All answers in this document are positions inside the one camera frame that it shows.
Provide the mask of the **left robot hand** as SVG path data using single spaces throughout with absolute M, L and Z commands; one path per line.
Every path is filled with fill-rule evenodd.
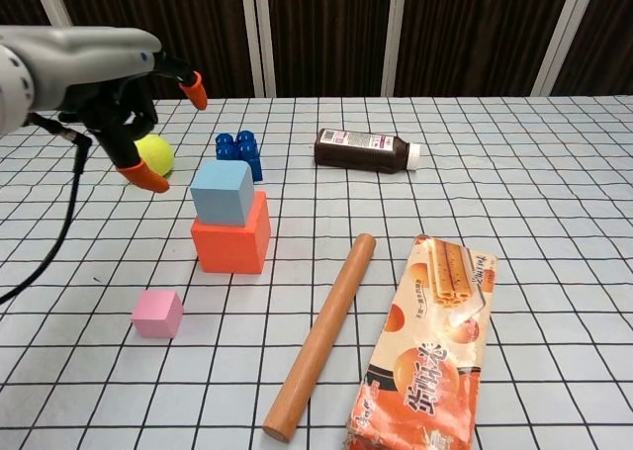
M 201 74 L 168 54 L 153 34 L 130 28 L 35 28 L 24 62 L 34 81 L 31 113 L 58 110 L 81 123 L 118 172 L 141 189 L 168 190 L 167 180 L 141 159 L 135 142 L 157 123 L 139 88 L 146 75 L 175 80 L 198 110 L 207 107 Z

